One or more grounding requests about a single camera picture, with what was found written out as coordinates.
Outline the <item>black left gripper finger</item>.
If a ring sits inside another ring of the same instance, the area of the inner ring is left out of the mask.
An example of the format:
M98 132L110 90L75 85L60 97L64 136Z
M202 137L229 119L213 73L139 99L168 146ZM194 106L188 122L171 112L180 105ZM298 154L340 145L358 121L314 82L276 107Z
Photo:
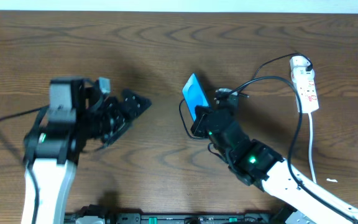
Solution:
M115 132L111 132L107 135L104 141L104 146L110 146L117 141L130 127L132 123L124 123Z
M140 96L129 89L122 91L123 102L121 110L126 119L133 120L138 118L144 111L151 107L150 99Z

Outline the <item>blue Galaxy smartphone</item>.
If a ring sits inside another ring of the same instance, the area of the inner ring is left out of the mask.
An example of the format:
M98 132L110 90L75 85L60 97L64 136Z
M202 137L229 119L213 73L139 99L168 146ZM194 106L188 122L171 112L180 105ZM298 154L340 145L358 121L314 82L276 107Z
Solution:
M211 106L209 100L207 99L207 95L195 73L193 73L185 83L184 87L182 88L182 94L193 121L196 120L195 108L197 106Z

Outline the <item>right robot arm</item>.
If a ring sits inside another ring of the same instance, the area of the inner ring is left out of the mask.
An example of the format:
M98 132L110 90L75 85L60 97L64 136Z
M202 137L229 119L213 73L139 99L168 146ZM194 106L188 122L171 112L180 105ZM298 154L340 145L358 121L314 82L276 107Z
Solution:
M358 208L314 183L288 158L243 132L234 119L237 95L224 98L216 109L204 99L201 95L196 100L191 132L208 138L242 183L283 200L314 223L358 223Z

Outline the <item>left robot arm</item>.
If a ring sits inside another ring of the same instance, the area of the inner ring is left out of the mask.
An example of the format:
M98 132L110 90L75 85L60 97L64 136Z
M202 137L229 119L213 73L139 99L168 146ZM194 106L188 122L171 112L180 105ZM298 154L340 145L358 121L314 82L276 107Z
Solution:
M59 77L50 103L39 110L24 138L25 202L22 223L63 223L79 156L90 139L116 142L152 102L129 89L111 97L110 81Z

